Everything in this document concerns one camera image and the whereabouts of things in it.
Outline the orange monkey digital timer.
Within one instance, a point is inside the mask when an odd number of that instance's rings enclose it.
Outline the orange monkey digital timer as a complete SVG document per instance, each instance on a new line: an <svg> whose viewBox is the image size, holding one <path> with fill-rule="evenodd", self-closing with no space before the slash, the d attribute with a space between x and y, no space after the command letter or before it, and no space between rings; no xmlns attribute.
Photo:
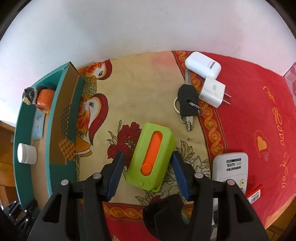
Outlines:
<svg viewBox="0 0 296 241"><path fill-rule="evenodd" d="M50 114L55 90L48 89L45 86L25 88L22 95L22 101L26 105L34 105L44 114Z"/></svg>

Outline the teal cardboard tray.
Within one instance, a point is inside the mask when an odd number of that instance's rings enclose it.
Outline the teal cardboard tray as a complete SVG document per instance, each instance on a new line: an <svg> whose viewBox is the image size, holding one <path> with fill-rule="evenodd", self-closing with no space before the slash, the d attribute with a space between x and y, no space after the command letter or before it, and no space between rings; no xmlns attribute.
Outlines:
<svg viewBox="0 0 296 241"><path fill-rule="evenodd" d="M71 62L53 70L35 86L42 85L55 90L52 106L47 116L47 134L45 142L45 177L47 192L51 195L56 186L63 180L76 181L75 160L70 159L75 152L66 148L76 140L76 123L84 79ZM14 135L14 176L18 199L22 207L34 199L31 168L18 161L17 149L20 143L31 144L33 120L36 107L21 104Z"/></svg>

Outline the green orange utility knife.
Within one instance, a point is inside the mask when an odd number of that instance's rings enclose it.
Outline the green orange utility knife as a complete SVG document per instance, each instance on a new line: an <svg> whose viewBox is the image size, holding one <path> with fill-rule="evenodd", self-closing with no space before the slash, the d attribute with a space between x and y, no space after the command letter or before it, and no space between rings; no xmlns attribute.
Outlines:
<svg viewBox="0 0 296 241"><path fill-rule="evenodd" d="M126 181L145 191L158 192L174 150L175 138L169 128L145 123L126 172Z"/></svg>

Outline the black plastic holder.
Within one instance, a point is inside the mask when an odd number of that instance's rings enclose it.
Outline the black plastic holder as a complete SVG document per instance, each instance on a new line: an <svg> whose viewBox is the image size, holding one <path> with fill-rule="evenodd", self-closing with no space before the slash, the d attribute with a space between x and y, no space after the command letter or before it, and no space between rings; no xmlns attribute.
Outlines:
<svg viewBox="0 0 296 241"><path fill-rule="evenodd" d="M190 218L180 195L174 194L143 209L143 220L149 233L158 240L185 240Z"/></svg>

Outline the pink patterned box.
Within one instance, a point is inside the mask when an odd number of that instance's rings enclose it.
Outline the pink patterned box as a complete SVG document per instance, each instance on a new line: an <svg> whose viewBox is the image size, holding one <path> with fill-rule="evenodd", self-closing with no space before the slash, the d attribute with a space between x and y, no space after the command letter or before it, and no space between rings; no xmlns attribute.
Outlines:
<svg viewBox="0 0 296 241"><path fill-rule="evenodd" d="M293 63L293 65L288 69L284 78L292 96L295 96L296 63Z"/></svg>

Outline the blue card booklet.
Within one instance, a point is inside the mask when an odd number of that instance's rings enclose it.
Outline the blue card booklet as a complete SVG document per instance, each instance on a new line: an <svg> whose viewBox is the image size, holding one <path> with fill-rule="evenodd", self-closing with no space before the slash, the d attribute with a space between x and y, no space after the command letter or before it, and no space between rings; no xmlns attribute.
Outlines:
<svg viewBox="0 0 296 241"><path fill-rule="evenodd" d="M35 111L31 140L36 141L43 138L44 134L45 114L40 110Z"/></svg>

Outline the red floral blanket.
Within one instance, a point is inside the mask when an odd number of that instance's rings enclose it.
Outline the red floral blanket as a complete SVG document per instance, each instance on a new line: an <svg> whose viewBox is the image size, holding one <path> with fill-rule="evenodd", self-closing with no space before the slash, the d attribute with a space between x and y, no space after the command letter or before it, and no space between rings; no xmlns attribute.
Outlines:
<svg viewBox="0 0 296 241"><path fill-rule="evenodd" d="M218 80L228 103L219 108L200 101L204 113L187 132L173 109L184 82L188 51L146 53L87 64L78 113L80 179L109 163L116 152L130 165L145 123L167 126L187 163L207 176L220 154L249 157L247 195L263 226L269 228L295 198L295 105L285 79L259 65L210 54L221 64Z"/></svg>

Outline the white earbuds case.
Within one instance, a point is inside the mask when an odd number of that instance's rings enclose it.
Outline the white earbuds case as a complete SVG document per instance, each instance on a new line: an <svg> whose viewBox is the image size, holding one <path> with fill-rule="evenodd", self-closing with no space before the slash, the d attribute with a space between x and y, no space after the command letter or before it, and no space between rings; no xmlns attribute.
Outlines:
<svg viewBox="0 0 296 241"><path fill-rule="evenodd" d="M200 52L191 53L185 60L185 66L204 79L206 77L217 79L221 72L221 65L217 61Z"/></svg>

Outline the black key with rings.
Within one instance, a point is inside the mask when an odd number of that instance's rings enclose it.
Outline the black key with rings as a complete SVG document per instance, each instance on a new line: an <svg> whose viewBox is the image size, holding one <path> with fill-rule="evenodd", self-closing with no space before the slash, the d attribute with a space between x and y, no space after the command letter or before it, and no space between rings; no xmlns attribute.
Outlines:
<svg viewBox="0 0 296 241"><path fill-rule="evenodd" d="M180 115L180 120L186 125L186 130L193 130L195 116L204 113L203 108L198 105L199 95L191 82L191 71L185 69L185 83L178 89L177 97L173 102L175 112Z"/></svg>

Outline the white USB charger plug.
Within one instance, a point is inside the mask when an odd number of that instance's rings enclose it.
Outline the white USB charger plug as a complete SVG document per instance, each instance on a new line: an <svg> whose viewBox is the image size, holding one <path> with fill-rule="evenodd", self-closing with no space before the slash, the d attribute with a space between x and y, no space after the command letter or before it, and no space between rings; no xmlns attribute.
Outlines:
<svg viewBox="0 0 296 241"><path fill-rule="evenodd" d="M215 80L214 78L206 77L199 94L199 99L214 108L218 108L222 102L230 105L228 101L224 100L224 96L231 98L230 95L225 93L225 87L225 84Z"/></svg>

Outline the white plastic jar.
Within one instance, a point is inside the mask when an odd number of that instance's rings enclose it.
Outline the white plastic jar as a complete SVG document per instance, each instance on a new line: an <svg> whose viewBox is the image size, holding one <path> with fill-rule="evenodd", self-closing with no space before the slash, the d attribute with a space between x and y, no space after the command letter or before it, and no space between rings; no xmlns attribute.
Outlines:
<svg viewBox="0 0 296 241"><path fill-rule="evenodd" d="M21 164L35 165L37 162L37 149L34 146L19 143L17 158Z"/></svg>

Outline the wooden shelf cabinet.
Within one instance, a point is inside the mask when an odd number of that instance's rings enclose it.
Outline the wooden shelf cabinet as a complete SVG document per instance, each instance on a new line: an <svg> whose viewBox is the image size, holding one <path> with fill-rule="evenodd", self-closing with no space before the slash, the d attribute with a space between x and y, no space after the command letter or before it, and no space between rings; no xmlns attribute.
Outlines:
<svg viewBox="0 0 296 241"><path fill-rule="evenodd" d="M15 128L1 121L1 205L18 201L13 167L13 141Z"/></svg>

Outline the white remote control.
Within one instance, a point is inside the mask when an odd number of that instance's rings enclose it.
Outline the white remote control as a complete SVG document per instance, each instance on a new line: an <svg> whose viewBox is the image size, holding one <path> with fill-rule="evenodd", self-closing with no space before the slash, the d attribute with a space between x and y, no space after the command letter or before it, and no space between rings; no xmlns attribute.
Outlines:
<svg viewBox="0 0 296 241"><path fill-rule="evenodd" d="M212 164L212 180L225 182L233 179L246 194L248 178L248 155L244 152L218 155Z"/></svg>

